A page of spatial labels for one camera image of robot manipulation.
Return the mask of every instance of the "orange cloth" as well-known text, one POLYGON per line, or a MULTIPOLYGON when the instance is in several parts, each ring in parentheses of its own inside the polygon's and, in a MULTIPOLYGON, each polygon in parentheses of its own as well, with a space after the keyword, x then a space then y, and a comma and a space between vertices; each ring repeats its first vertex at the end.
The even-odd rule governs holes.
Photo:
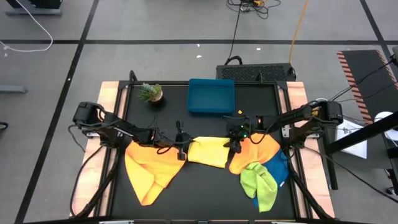
MULTIPOLYGON (((251 139, 259 142, 262 134, 253 134, 251 139)), ((272 159, 280 149, 279 143, 275 141, 269 134, 259 144, 253 144, 249 138, 245 138, 241 142, 241 153, 235 153, 229 165, 229 171, 233 174, 240 174, 241 171, 252 162, 260 162, 261 164, 272 159)))
POLYGON ((185 163, 177 159, 174 147, 162 155, 157 150, 135 142, 126 149, 127 174, 141 205, 152 205, 185 163))

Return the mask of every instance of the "blue bin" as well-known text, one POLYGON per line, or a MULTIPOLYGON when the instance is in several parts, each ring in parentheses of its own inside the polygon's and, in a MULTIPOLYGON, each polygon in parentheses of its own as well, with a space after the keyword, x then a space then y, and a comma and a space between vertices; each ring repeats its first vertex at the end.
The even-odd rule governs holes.
POLYGON ((234 80, 192 78, 189 80, 188 110, 194 113, 232 113, 235 110, 234 80))

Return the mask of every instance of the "wooden table frame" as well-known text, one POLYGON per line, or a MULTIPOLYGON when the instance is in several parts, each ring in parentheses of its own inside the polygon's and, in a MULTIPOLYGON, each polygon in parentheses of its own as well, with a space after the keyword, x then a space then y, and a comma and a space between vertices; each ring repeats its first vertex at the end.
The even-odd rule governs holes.
MULTIPOLYGON (((116 95, 118 94, 119 82, 103 82, 101 85, 101 90, 99 91, 98 103, 101 104, 106 111, 114 111, 116 103, 116 95)), ((300 106, 307 103, 307 96, 305 94, 304 84, 302 82, 287 82, 287 91, 289 93, 290 107, 292 109, 299 108, 300 106)), ((121 99, 118 109, 118 116, 123 116, 124 102, 126 101, 127 88, 123 88, 121 92, 121 99)), ((284 92, 279 89, 280 104, 282 112, 287 111, 284 92)), ((305 121, 296 123, 296 126, 301 126, 305 121)), ((86 146, 85 156, 83 162, 94 153, 100 145, 99 138, 89 139, 86 146)), ((307 139, 305 141, 305 146, 318 150, 318 143, 316 139, 307 139)), ((86 167, 82 170, 78 185, 76 187, 75 196, 73 200, 73 211, 75 213, 80 212, 87 202, 92 198, 93 194, 98 189, 101 173, 103 170, 105 149, 102 149, 92 160, 87 163, 86 167)), ((302 158, 302 166, 305 176, 305 181, 307 188, 314 196, 316 201, 322 206, 322 208, 334 217, 333 206, 331 204, 329 188, 326 182, 325 172, 323 170, 322 159, 319 154, 311 152, 309 150, 301 150, 300 155, 302 158)), ((111 152, 111 159, 108 168, 112 166, 114 159, 114 151, 111 152)), ((297 164, 295 159, 292 159, 293 165, 297 170, 297 164)), ((99 208, 99 215, 106 215, 106 208, 109 199, 109 186, 103 194, 101 201, 101 206, 99 208)), ((303 195, 300 189, 296 186, 297 201, 300 217, 306 218, 306 207, 303 199, 303 195)), ((314 218, 317 217, 315 212, 312 210, 312 215, 314 218)))

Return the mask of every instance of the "white paper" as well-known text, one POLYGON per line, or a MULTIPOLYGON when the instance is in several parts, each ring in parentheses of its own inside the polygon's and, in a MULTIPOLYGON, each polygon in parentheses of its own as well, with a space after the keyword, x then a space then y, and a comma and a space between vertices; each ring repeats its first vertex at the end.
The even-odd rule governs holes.
MULTIPOLYGON (((337 128, 336 130, 336 141, 337 141, 345 136, 348 136, 358 131, 359 128, 363 127, 358 124, 352 123, 351 121, 344 120, 343 124, 337 126, 336 128, 337 128)), ((342 151, 366 159, 368 152, 367 147, 368 147, 368 142, 363 141, 354 146, 348 147, 342 151)))

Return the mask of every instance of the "towel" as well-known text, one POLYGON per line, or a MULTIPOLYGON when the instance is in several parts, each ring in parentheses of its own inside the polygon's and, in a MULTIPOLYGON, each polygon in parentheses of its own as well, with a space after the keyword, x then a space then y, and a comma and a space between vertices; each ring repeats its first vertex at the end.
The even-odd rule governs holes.
POLYGON ((177 159, 178 149, 158 155, 156 148, 131 142, 124 159, 131 185, 141 205, 151 205, 179 172, 185 161, 177 159))
POLYGON ((256 195, 259 202, 259 211, 268 212, 275 203, 278 185, 259 162, 250 163, 241 173, 241 185, 249 198, 256 195))
MULTIPOLYGON (((251 138, 254 142, 259 142, 262 134, 253 134, 251 138)), ((241 153, 235 153, 229 165, 229 171, 236 175, 240 174, 252 162, 260 162, 261 164, 267 162, 274 157, 280 148, 278 142, 269 134, 259 144, 253 144, 249 138, 245 138, 241 142, 241 147, 241 153)))
POLYGON ((188 161, 225 168, 229 148, 224 144, 229 138, 197 137, 189 146, 188 161))
MULTIPOLYGON (((289 170, 287 169, 287 158, 281 149, 274 155, 272 159, 263 164, 267 168, 268 172, 274 178, 278 189, 283 186, 287 176, 289 175, 289 170)), ((255 206, 259 206, 257 197, 253 198, 253 203, 255 206)))

